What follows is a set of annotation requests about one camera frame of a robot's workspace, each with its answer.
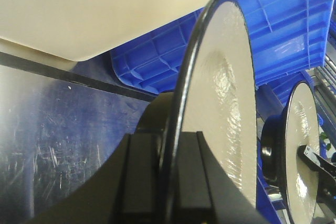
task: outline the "machine part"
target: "machine part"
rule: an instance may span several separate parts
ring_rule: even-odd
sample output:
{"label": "machine part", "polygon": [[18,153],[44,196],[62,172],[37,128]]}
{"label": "machine part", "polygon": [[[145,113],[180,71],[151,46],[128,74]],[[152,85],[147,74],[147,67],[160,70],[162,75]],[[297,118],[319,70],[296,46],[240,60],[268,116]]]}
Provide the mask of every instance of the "machine part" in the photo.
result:
{"label": "machine part", "polygon": [[322,190],[327,189],[336,196],[336,166],[314,153],[308,145],[298,148],[298,156],[313,172],[319,173],[320,184],[324,185]]}
{"label": "machine part", "polygon": [[[226,64],[225,71],[215,72],[214,76],[212,70],[221,64]],[[204,88],[203,93],[211,92],[210,100],[205,99],[206,95],[200,93],[199,87]],[[194,96],[200,97],[198,104],[193,100]],[[235,106],[230,110],[227,105],[221,104],[223,102]],[[202,120],[192,120],[190,117],[193,116]],[[235,126],[246,127],[247,134],[240,132],[239,127],[227,126],[222,131],[222,125],[214,124],[212,117],[223,120],[223,125],[236,123]],[[228,142],[226,146],[216,143],[230,138],[230,134],[236,136],[235,132],[239,136],[235,142]],[[252,142],[252,151],[246,150],[239,141]],[[248,199],[244,195],[247,195],[245,184],[237,184],[227,174],[225,165],[221,164],[222,157],[217,153],[216,148],[225,152],[231,147],[229,144],[237,144],[240,151],[246,152],[244,155],[250,155],[250,170],[244,173],[248,168],[244,166],[238,173],[241,180],[251,183],[248,190],[254,195]],[[99,197],[104,200],[110,197],[110,203],[104,205],[99,216],[100,223],[105,223],[103,220],[113,223],[266,223],[251,204],[256,191],[257,159],[254,151],[256,110],[253,64],[244,17],[235,0],[211,0],[205,7],[191,36],[175,92],[161,94],[149,105],[136,133],[126,135],[120,146],[122,150],[116,151],[117,157],[115,154],[110,157],[114,163],[107,161],[114,167],[106,171],[107,165],[103,166],[91,181],[31,223],[60,223],[85,217],[91,220],[92,216],[87,215],[94,211],[97,216],[100,209],[92,204],[94,208],[87,212],[87,206],[91,206],[91,200],[100,201]],[[102,181],[105,178],[100,176],[106,172],[110,173],[107,179],[116,173],[113,183]],[[146,178],[135,179],[136,174],[141,178],[145,174]],[[95,189],[98,194],[94,194],[94,185],[99,185]],[[101,195],[104,190],[109,191],[108,195]],[[70,210],[59,213],[64,206],[70,208],[72,204],[76,205],[76,214]]]}
{"label": "machine part", "polygon": [[316,106],[306,82],[293,88],[280,116],[267,119],[261,137],[263,173],[279,187],[289,219],[295,224],[311,222],[319,183],[318,174],[297,158],[301,145],[310,145],[319,153]]}

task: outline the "black rim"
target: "black rim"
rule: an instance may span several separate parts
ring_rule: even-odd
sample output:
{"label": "black rim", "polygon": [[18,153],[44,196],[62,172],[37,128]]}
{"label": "black rim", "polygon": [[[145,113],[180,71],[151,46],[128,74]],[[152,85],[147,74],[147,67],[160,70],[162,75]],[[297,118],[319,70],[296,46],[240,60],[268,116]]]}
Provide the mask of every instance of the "black rim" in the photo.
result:
{"label": "black rim", "polygon": [[156,199],[157,223],[169,223],[171,221],[170,216],[173,208],[174,181],[176,173],[176,152],[178,147],[178,139],[182,129],[186,98],[192,78],[195,60],[207,26],[216,10],[224,2],[234,3],[239,8],[240,12],[243,13],[236,0],[211,0],[204,8],[194,27],[183,59],[183,63],[180,68],[179,78],[172,100],[172,109],[167,122],[166,130],[164,132],[163,149],[160,157],[161,169],[159,175],[159,188]]}
{"label": "black rim", "polygon": [[281,136],[283,124],[282,115],[270,116],[262,129],[260,155],[262,171],[267,183],[271,186],[278,185],[278,164],[280,156],[279,143],[284,139]]}

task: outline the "black mount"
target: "black mount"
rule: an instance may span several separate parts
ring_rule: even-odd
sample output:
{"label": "black mount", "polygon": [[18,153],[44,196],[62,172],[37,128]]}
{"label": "black mount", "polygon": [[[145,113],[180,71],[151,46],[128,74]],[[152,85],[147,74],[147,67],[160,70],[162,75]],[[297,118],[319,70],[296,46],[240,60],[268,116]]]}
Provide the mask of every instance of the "black mount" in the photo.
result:
{"label": "black mount", "polygon": [[[267,223],[221,168],[202,132],[180,133],[175,174],[163,173],[160,157],[171,96],[160,94],[145,110],[137,131],[123,140],[128,151],[113,223]],[[158,211],[162,178],[173,185],[169,221]]]}
{"label": "black mount", "polygon": [[326,204],[336,215],[336,166],[316,154],[308,145],[298,148],[298,156],[312,171],[319,173],[317,201]]}

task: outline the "black bracket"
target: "black bracket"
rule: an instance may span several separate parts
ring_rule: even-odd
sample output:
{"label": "black bracket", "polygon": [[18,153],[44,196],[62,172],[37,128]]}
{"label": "black bracket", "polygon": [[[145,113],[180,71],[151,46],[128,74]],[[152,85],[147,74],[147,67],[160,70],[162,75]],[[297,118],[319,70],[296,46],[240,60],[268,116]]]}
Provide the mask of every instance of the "black bracket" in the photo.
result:
{"label": "black bracket", "polygon": [[325,203],[336,214],[336,166],[316,154],[308,145],[301,145],[297,153],[312,171],[319,173],[318,202]]}
{"label": "black bracket", "polygon": [[[130,135],[114,223],[162,223],[157,221],[155,201],[160,193],[159,138],[150,133]],[[267,223],[221,168],[202,132],[181,133],[176,172],[170,223]]]}

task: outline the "stainless steel panel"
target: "stainless steel panel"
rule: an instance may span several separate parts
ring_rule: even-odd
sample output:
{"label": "stainless steel panel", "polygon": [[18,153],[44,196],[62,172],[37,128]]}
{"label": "stainless steel panel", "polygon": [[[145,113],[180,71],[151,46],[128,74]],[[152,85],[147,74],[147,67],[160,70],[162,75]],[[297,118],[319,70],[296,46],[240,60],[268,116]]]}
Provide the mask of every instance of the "stainless steel panel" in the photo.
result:
{"label": "stainless steel panel", "polygon": [[0,223],[82,185],[132,133],[147,102],[0,66]]}

